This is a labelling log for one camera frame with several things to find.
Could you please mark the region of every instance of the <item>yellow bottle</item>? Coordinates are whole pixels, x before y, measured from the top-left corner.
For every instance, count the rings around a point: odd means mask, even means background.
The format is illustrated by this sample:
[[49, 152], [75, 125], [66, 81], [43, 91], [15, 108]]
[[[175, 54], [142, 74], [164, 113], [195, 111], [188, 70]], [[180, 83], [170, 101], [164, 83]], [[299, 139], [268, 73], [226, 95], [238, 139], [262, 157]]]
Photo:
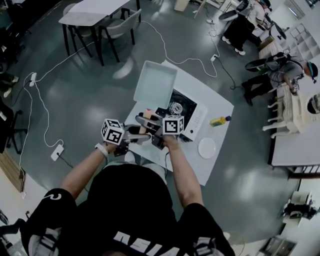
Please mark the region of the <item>yellow bottle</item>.
[[216, 119], [213, 119], [210, 121], [210, 125], [213, 126], [213, 127], [216, 127], [216, 126], [221, 126], [221, 125], [224, 125], [227, 121], [230, 121], [231, 120], [231, 116], [227, 116], [227, 117], [219, 117], [219, 118], [216, 118]]

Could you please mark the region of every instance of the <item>white lettering on shirt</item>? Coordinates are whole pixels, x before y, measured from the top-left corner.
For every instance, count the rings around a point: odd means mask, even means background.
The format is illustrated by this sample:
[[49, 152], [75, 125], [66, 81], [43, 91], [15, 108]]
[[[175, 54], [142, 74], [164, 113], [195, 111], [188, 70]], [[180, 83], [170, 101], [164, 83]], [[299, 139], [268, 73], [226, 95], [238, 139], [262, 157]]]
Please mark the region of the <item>white lettering on shirt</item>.
[[143, 240], [141, 238], [137, 238], [133, 244], [130, 245], [132, 249], [135, 249], [136, 251], [140, 253], [144, 253], [148, 246], [150, 245], [150, 242], [147, 240]]
[[202, 237], [200, 236], [198, 238], [198, 243], [196, 244], [197, 246], [200, 245], [200, 244], [206, 244], [208, 245], [210, 243], [210, 238], [209, 237]]
[[[113, 238], [114, 240], [121, 242], [125, 245], [128, 245], [130, 235], [122, 233], [118, 231], [116, 235]], [[132, 249], [144, 253], [148, 246], [150, 245], [150, 242], [141, 238], [137, 238], [134, 243], [130, 246]], [[151, 250], [147, 252], [147, 256], [155, 256], [155, 254], [162, 248], [161, 244], [156, 244]], [[161, 254], [160, 256], [177, 256], [179, 252], [179, 248], [173, 247], [170, 250], [166, 251], [165, 253]]]
[[156, 244], [150, 251], [147, 252], [148, 256], [155, 256], [155, 254], [161, 249], [162, 245]]
[[125, 245], [128, 245], [129, 238], [130, 235], [118, 231], [113, 239]]
[[49, 194], [49, 195], [45, 196], [44, 198], [42, 198], [42, 200], [45, 198], [50, 198], [51, 200], [59, 200], [62, 197], [60, 193], [58, 194], [57, 198], [54, 198], [54, 196], [55, 196], [54, 194]]
[[179, 252], [179, 248], [177, 247], [173, 247], [170, 250], [168, 250], [167, 252], [161, 254], [160, 256], [176, 256], [177, 253]]

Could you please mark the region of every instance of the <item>white plate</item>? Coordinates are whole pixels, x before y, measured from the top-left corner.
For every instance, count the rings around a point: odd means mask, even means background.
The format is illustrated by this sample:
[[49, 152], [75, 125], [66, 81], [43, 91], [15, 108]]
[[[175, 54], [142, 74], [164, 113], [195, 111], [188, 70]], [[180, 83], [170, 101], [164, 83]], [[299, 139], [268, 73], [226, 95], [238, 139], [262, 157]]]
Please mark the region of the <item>white plate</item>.
[[198, 146], [198, 152], [204, 159], [212, 158], [217, 151], [217, 144], [212, 138], [203, 138]]

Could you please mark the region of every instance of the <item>hand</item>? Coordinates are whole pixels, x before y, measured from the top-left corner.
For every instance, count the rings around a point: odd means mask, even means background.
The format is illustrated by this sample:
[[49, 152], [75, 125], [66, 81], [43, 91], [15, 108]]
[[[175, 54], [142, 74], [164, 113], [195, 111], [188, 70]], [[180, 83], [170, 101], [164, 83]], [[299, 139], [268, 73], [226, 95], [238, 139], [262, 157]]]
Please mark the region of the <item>hand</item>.
[[165, 135], [163, 140], [163, 145], [168, 147], [169, 150], [176, 150], [180, 148], [178, 141], [172, 135]]
[[117, 145], [111, 144], [111, 143], [106, 143], [104, 147], [108, 151], [109, 154], [115, 152], [116, 149], [118, 148]]

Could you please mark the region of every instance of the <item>man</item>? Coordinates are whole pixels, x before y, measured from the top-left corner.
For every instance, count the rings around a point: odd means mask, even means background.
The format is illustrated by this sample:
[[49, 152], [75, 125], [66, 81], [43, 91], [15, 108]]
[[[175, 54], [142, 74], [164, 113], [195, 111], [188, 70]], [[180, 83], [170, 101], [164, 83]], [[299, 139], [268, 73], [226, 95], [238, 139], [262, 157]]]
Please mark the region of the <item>man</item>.
[[0, 74], [0, 91], [3, 92], [3, 97], [6, 98], [11, 93], [12, 87], [19, 81], [19, 77], [10, 73]]
[[290, 91], [295, 93], [292, 80], [305, 73], [308, 77], [311, 77], [316, 81], [318, 76], [318, 68], [311, 62], [306, 62], [299, 57], [291, 57], [291, 61], [284, 64], [278, 71], [269, 71], [266, 74], [256, 76], [244, 82], [242, 86], [245, 88], [246, 93], [244, 98], [246, 102], [252, 106], [252, 99], [258, 95], [268, 93], [273, 88], [281, 86], [282, 83], [286, 83], [290, 87]]
[[179, 143], [173, 136], [164, 141], [184, 208], [178, 222], [164, 180], [135, 164], [109, 163], [93, 179], [87, 200], [76, 207], [75, 199], [105, 156], [116, 150], [115, 145], [98, 144], [60, 188], [45, 195], [21, 229], [28, 254], [193, 256], [206, 251], [206, 255], [234, 256], [204, 207], [201, 187]]
[[249, 4], [251, 8], [248, 9], [248, 13], [246, 15], [239, 14], [238, 18], [231, 23], [222, 37], [222, 41], [232, 45], [234, 50], [241, 56], [246, 54], [243, 49], [245, 41], [249, 39], [258, 24], [268, 29], [264, 19], [266, 15], [265, 9], [271, 6], [269, 0], [250, 0]]

